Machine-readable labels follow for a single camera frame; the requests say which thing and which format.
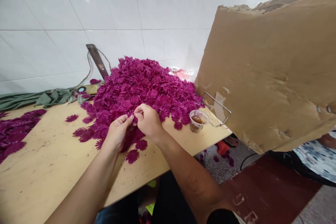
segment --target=dark pants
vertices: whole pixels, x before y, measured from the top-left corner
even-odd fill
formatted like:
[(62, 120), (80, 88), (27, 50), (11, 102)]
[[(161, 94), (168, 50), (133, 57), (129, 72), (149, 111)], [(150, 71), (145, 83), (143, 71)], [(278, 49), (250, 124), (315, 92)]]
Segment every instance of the dark pants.
[[(97, 215), (96, 224), (140, 223), (138, 214), (140, 194), (141, 190), (135, 191), (101, 210)], [(172, 172), (160, 178), (159, 193), (151, 223), (196, 223)]]
[(267, 153), (274, 159), (281, 162), (283, 165), (295, 170), (303, 177), (306, 177), (310, 180), (314, 180), (326, 186), (336, 187), (336, 184), (334, 182), (326, 178), (323, 178), (322, 176), (316, 174), (315, 172), (310, 170), (307, 166), (305, 166), (294, 151), (274, 152), (270, 150)]

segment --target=table surface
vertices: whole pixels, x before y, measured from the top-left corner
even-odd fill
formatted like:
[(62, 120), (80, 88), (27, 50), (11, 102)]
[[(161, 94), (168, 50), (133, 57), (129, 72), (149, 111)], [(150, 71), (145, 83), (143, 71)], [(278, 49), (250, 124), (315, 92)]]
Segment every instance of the table surface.
[[(30, 106), (12, 111), (3, 119), (20, 117), (35, 109), (39, 108)], [(216, 123), (210, 110), (202, 110)], [(65, 122), (72, 114), (78, 114), (79, 118)], [(98, 153), (95, 140), (80, 143), (72, 136), (79, 127), (88, 126), (82, 122), (85, 116), (86, 112), (77, 102), (50, 108), (24, 139), (26, 146), (0, 164), (1, 223), (44, 223), (69, 193)], [(163, 127), (193, 156), (231, 134), (225, 126), (214, 128), (210, 124), (197, 134), (191, 132), (189, 126), (177, 131), (170, 118)], [(158, 147), (147, 141), (147, 149), (140, 152), (139, 159), (132, 165), (125, 162), (125, 154), (119, 155), (105, 206), (169, 170)]]

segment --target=black cable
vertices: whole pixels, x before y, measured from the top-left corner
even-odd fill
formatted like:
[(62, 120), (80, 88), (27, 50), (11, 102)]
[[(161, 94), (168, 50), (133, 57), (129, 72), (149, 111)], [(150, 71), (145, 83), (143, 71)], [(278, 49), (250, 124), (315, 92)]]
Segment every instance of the black cable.
[(253, 155), (256, 155), (257, 153), (253, 153), (251, 155), (248, 155), (243, 161), (242, 161), (242, 164), (240, 165), (240, 171), (242, 170), (242, 167), (243, 167), (243, 164), (245, 162), (246, 159), (248, 159), (249, 157), (253, 156)]

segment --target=plastic cup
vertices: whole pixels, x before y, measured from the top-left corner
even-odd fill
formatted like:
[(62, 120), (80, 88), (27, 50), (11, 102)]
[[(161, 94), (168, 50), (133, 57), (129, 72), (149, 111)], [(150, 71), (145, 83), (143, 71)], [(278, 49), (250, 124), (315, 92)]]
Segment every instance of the plastic cup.
[(210, 121), (208, 115), (201, 110), (193, 110), (189, 113), (190, 117), (190, 129), (192, 132), (198, 133), (203, 129), (204, 125), (207, 125)]

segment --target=metal bracket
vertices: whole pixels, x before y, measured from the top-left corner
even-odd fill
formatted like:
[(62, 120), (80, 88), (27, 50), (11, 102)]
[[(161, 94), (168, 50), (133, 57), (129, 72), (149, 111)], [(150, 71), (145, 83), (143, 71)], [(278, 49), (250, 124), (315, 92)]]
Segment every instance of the metal bracket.
[(100, 57), (97, 47), (94, 44), (86, 44), (86, 48), (89, 50), (89, 53), (91, 54), (91, 57), (93, 58), (93, 61), (96, 64), (101, 77), (104, 79), (109, 74), (106, 71), (106, 67), (104, 65), (103, 60)]
[[(208, 96), (210, 96), (210, 98), (212, 98), (215, 102), (217, 102), (220, 106), (222, 106), (224, 109), (226, 109), (230, 114), (229, 114), (229, 116), (225, 119), (225, 121), (224, 122), (222, 122), (221, 120), (219, 120), (218, 119), (218, 117), (216, 117), (219, 121), (220, 121), (220, 124), (219, 125), (213, 125), (212, 124), (212, 122), (210, 121), (210, 124), (213, 126), (213, 127), (215, 127), (215, 128), (217, 128), (217, 127), (220, 127), (220, 126), (223, 126), (225, 123), (226, 123), (226, 121), (229, 119), (229, 117), (231, 116), (231, 111), (228, 109), (228, 108), (226, 108), (223, 104), (221, 104), (219, 101), (217, 101), (215, 98), (213, 98), (211, 95), (209, 95), (207, 92), (204, 92), (203, 93), (203, 96), (202, 96), (202, 100), (204, 100), (204, 95), (208, 95)], [(211, 107), (208, 105), (208, 104), (204, 104), (210, 111), (211, 111)]]

